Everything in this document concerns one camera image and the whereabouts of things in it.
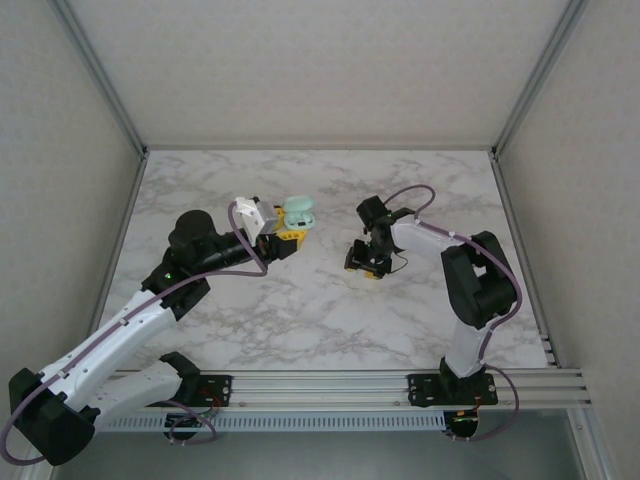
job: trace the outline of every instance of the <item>robotic arm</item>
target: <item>robotic arm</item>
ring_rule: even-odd
[[[371,240],[354,242],[346,257],[346,269],[362,269],[368,277],[381,279],[392,273],[392,254],[405,250],[430,258],[440,256],[442,260],[449,301],[459,321],[451,347],[440,362],[437,381],[424,391],[411,393],[412,404],[496,404],[493,378],[485,373],[482,357],[492,329],[503,323],[518,297],[498,239],[485,231],[460,244],[464,237],[429,228],[415,218],[411,209],[393,212],[378,196],[366,199],[356,210]]]
[[[234,211],[244,228],[236,227]],[[188,402],[198,388],[200,371],[177,352],[143,371],[105,381],[209,292],[205,277],[266,275],[266,266],[295,253],[306,235],[302,230],[277,232],[284,224],[284,210],[258,198],[237,198],[228,213],[234,231],[224,234],[216,232],[211,216],[202,210],[180,216],[162,262],[120,312],[39,373],[25,368],[10,380],[13,424],[52,465],[75,457],[103,426],[128,412],[168,399]],[[261,272],[224,270],[252,259]],[[16,460],[6,451],[5,430],[3,457]]]

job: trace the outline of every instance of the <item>white wall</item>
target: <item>white wall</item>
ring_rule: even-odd
[[[640,2],[592,0],[501,164],[553,333],[640,471]]]
[[[0,2],[0,112],[4,424],[9,378],[86,331],[136,161],[45,1]]]
[[[567,0],[72,0],[143,140],[497,138]]]

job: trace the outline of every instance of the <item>purple cable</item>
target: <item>purple cable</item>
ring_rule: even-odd
[[[241,276],[241,277],[264,277],[267,274],[266,265],[264,264],[264,262],[262,260],[260,260],[260,257],[258,257],[256,252],[253,251],[253,248],[251,248],[251,245],[249,244],[247,239],[244,238],[244,236],[242,235],[242,232],[240,231],[240,229],[238,228],[238,225],[236,224],[235,219],[233,218],[233,209],[234,209],[235,206],[236,206],[236,202],[235,201],[231,202],[229,204],[229,208],[227,209],[227,216],[229,218],[229,223],[231,224],[231,229],[233,230],[233,233],[236,234],[236,237],[238,238],[238,241],[242,244],[242,246],[245,248],[247,253],[249,253],[251,258],[258,264],[258,267],[260,268],[260,271],[259,272],[242,272],[242,271],[239,271],[239,270],[223,270],[223,271],[206,272],[206,273],[201,273],[201,274],[198,274],[198,275],[194,275],[193,277],[189,277],[186,280],[178,282],[177,284],[175,284],[175,285],[167,288],[166,290],[160,292],[158,295],[154,296],[153,298],[151,298],[151,299],[147,300],[146,302],[140,304],[139,306],[137,306],[136,308],[131,310],[129,313],[127,313],[124,317],[122,317],[123,320],[126,320],[126,321],[131,320],[131,318],[136,316],[138,313],[143,311],[145,308],[153,305],[158,300],[162,300],[164,297],[166,297],[170,293],[175,292],[177,289],[182,288],[182,287],[184,287],[185,285],[188,285],[191,282],[195,282],[197,280],[201,280],[201,279],[206,278],[206,277],[212,277],[212,276],[217,276],[217,275],[236,275],[236,276]],[[122,323],[116,322],[111,327],[109,327],[107,330],[105,330],[103,333],[101,333],[82,352],[80,352],[69,363],[67,363],[64,367],[62,367],[61,368],[61,372],[69,373],[69,371],[73,367],[75,367],[80,361],[82,361],[87,355],[89,355],[98,345],[100,345],[107,337],[109,337],[113,332],[115,332],[116,330],[118,330],[122,326],[123,326]],[[2,458],[6,462],[8,462],[8,463],[10,463],[12,465],[17,465],[17,466],[20,466],[20,467],[24,467],[24,466],[27,466],[27,465],[34,465],[36,463],[40,463],[45,459],[42,456],[41,457],[32,458],[32,459],[28,459],[28,460],[23,460],[23,459],[20,459],[20,458],[16,458],[13,455],[11,455],[11,453],[9,453],[9,450],[7,449],[7,442],[8,442],[8,438],[9,438],[9,433],[11,432],[11,428],[16,423],[16,420],[22,414],[22,412],[29,406],[29,404],[33,401],[34,398],[36,398],[38,395],[40,395],[42,392],[44,392],[47,388],[49,388],[53,383],[55,383],[59,379],[60,379],[60,376],[58,374],[56,374],[56,375],[53,375],[51,378],[49,378],[47,381],[45,381],[42,385],[40,385],[33,392],[31,392],[29,395],[27,395],[27,397],[22,402],[20,402],[20,404],[16,407],[16,409],[11,414],[11,416],[7,419],[7,422],[5,423],[4,427],[2,428],[2,432],[0,433],[0,456],[2,456]],[[180,408],[184,408],[185,410],[187,408],[189,408],[186,405],[183,406],[182,404],[177,404],[176,406],[178,406]],[[210,428],[212,428],[213,432],[215,433],[215,429],[213,428],[213,425],[211,425]]]
[[[481,253],[482,255],[484,255],[486,258],[488,258],[496,267],[498,267],[498,269],[500,269],[500,271],[502,273],[505,274],[505,276],[509,279],[509,281],[511,282],[511,285],[513,286],[513,289],[516,292],[516,304],[515,306],[503,317],[501,317],[500,319],[496,320],[491,327],[489,327],[489,330],[487,332],[487,335],[485,335],[484,339],[482,340],[482,343],[480,344],[480,350],[478,351],[478,360],[482,363],[483,359],[484,359],[484,354],[487,350],[487,346],[489,345],[489,341],[491,340],[491,337],[493,335],[493,332],[496,328],[498,328],[500,325],[504,324],[505,322],[508,322],[509,320],[511,320],[516,313],[518,313],[518,311],[520,310],[520,307],[522,306],[522,289],[520,288],[520,284],[518,283],[518,279],[515,277],[515,275],[513,274],[513,272],[511,270],[509,270],[509,268],[507,268],[507,266],[505,264],[503,264],[500,260],[498,260],[495,255],[493,255],[491,252],[489,252],[487,249],[485,249],[484,247],[478,245],[476,242],[474,242],[473,240],[471,240],[470,238],[465,237],[464,235],[460,235],[458,233],[455,232],[449,232],[448,230],[445,230],[444,228],[440,228],[437,225],[432,225],[430,223],[427,223],[423,220],[420,220],[419,215],[420,212],[422,212],[425,208],[427,208],[429,205],[431,205],[433,203],[433,201],[436,198],[436,192],[435,190],[430,187],[429,185],[424,185],[424,184],[416,184],[416,185],[411,185],[409,187],[405,187],[401,190],[398,190],[396,193],[394,193],[393,195],[391,195],[389,198],[387,198],[384,201],[384,204],[386,205],[387,202],[389,202],[390,200],[393,200],[394,198],[396,198],[398,195],[400,195],[401,193],[404,193],[408,190],[413,190],[415,188],[424,188],[426,190],[429,190],[431,192],[431,198],[423,205],[421,205],[415,212],[415,214],[413,215],[413,217],[418,221],[418,224],[423,227],[426,228],[428,230],[431,230],[433,232],[436,232],[444,237],[452,237],[460,242],[464,242],[467,245],[471,246],[473,249],[475,249],[478,253]],[[479,440],[486,440],[487,438],[491,438],[494,437],[496,435],[498,435],[499,433],[504,432],[507,428],[509,428],[511,425],[513,425],[513,423],[516,421],[516,419],[518,418],[518,413],[520,412],[520,397],[518,396],[518,390],[516,389],[515,384],[513,383],[513,381],[511,380],[511,378],[506,374],[506,372],[498,367],[494,367],[493,365],[489,365],[489,364],[484,364],[485,367],[487,367],[487,369],[489,370],[494,370],[496,372],[498,372],[500,375],[502,375],[504,377],[504,379],[507,381],[507,383],[509,384],[509,386],[511,387],[511,390],[513,391],[513,396],[515,398],[515,406],[513,409],[513,415],[511,416],[511,418],[509,419],[509,421],[507,421],[507,423],[505,423],[504,425],[502,425],[501,427],[496,428],[495,430],[485,433],[483,435],[478,435],[477,437],[456,437],[456,436],[452,436],[451,438],[454,441],[465,441],[465,442],[476,442]]]
[[[391,195],[389,198],[387,198],[383,203],[384,203],[384,205],[386,205],[391,200],[396,198],[398,195],[400,195],[400,194],[402,194],[404,192],[407,192],[409,190],[414,190],[416,188],[424,188],[425,190],[429,190],[431,192],[431,198],[424,205],[421,205],[418,208],[418,210],[416,210],[415,216],[417,217],[418,215],[420,215],[420,212],[422,212],[425,208],[427,208],[429,205],[431,205],[433,203],[433,201],[436,199],[436,191],[430,185],[426,185],[424,183],[418,183],[416,185],[410,185],[408,187],[404,187],[404,188],[398,190],[393,195]]]
[[[169,429],[169,441],[171,443],[174,442],[174,438],[173,438],[173,432],[176,429],[176,427],[181,424],[183,421],[189,419],[189,418],[197,418],[198,420],[200,420],[204,425],[206,425],[207,427],[209,427],[209,430],[211,430],[211,436],[208,438],[205,438],[204,440],[183,440],[181,445],[184,447],[185,445],[203,445],[205,443],[211,443],[213,442],[216,438],[218,438],[218,433],[216,432],[215,427],[213,426],[213,424],[209,421],[208,418],[203,417],[202,415],[200,415],[198,412],[196,412],[194,409],[192,409],[191,407],[188,407],[180,402],[176,402],[175,400],[165,400],[162,403],[168,403],[169,405],[173,405],[174,407],[178,407],[181,408],[182,410],[184,410],[185,412],[191,414],[189,417],[181,417],[178,418],[175,422],[173,422],[173,424],[171,425],[171,428]]]

